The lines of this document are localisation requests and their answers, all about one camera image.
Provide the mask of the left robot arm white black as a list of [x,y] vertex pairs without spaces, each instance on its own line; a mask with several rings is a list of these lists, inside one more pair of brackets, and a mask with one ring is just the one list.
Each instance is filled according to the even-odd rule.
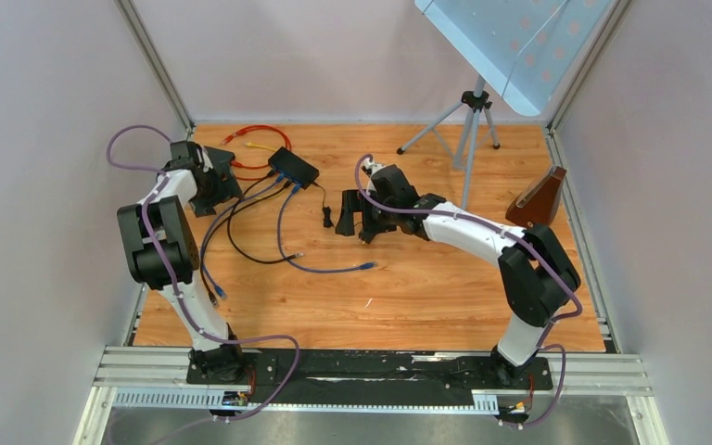
[[147,196],[117,211],[128,269],[136,282],[158,291],[182,320],[192,341],[188,383],[236,384],[246,375],[247,358],[205,288],[184,211],[212,216],[216,206],[243,196],[232,169],[235,154],[192,141],[172,142],[170,151]]

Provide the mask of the black power adapter with cord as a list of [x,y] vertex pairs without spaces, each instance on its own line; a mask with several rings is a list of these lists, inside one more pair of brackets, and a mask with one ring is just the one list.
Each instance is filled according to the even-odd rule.
[[[314,186],[320,188],[320,189],[324,192],[324,198],[322,199],[323,227],[324,227],[324,228],[333,228],[334,231],[335,231],[336,223],[334,223],[333,220],[332,220],[332,209],[331,209],[329,206],[327,206],[327,205],[325,204],[325,200],[326,200],[326,190],[325,190],[325,188],[324,188],[322,185],[319,185],[319,184],[316,183],[316,182],[313,182],[312,184],[313,184]],[[362,201],[362,212],[361,212],[360,214],[361,214],[361,215],[364,214],[363,201]],[[357,223],[355,222],[355,232],[356,232],[356,236],[358,236],[358,237],[361,239],[361,241],[362,241],[363,243],[365,243],[365,239],[364,239],[364,237],[363,237],[363,234],[364,234],[364,230],[363,230],[363,229],[365,228],[364,221],[361,221],[361,224],[362,224],[362,229],[361,229],[359,232],[357,232],[357,231],[356,231]]]

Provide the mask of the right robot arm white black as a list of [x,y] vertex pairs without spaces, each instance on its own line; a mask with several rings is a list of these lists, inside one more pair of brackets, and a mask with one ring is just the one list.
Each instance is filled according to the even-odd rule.
[[477,216],[435,194],[420,195],[395,164],[369,155],[354,169],[355,188],[345,199],[362,215],[362,228],[337,228],[371,243],[376,235],[399,230],[428,242],[469,253],[500,273],[512,312],[490,353],[489,372],[515,387],[528,377],[554,324],[582,312],[576,291],[581,279],[555,232],[547,225],[524,228]]

